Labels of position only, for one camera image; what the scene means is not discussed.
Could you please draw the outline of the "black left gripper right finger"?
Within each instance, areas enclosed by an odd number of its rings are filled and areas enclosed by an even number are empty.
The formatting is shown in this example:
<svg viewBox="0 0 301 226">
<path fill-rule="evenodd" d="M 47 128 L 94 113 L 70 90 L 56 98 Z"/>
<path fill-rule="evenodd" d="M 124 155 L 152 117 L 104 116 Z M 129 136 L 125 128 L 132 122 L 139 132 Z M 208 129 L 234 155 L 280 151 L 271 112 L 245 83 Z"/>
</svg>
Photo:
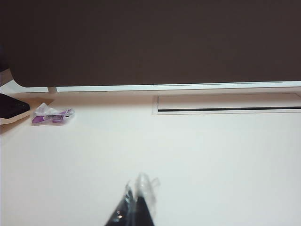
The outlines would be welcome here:
<svg viewBox="0 0 301 226">
<path fill-rule="evenodd" d="M 136 180 L 136 225 L 154 226 L 153 217 L 156 213 L 157 199 L 155 187 L 158 180 L 150 180 L 148 175 L 141 173 Z"/>
</svg>

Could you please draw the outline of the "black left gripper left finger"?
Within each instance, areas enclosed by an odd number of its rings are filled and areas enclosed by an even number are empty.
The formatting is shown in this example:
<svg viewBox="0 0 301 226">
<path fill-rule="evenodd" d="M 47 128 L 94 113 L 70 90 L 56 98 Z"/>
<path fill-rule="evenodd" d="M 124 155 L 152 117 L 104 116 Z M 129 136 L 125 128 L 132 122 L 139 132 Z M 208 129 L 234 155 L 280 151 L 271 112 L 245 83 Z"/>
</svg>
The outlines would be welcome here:
<svg viewBox="0 0 301 226">
<path fill-rule="evenodd" d="M 129 182 L 125 186 L 121 200 L 111 213 L 105 226 L 129 226 L 132 223 L 134 212 L 134 195 Z"/>
</svg>

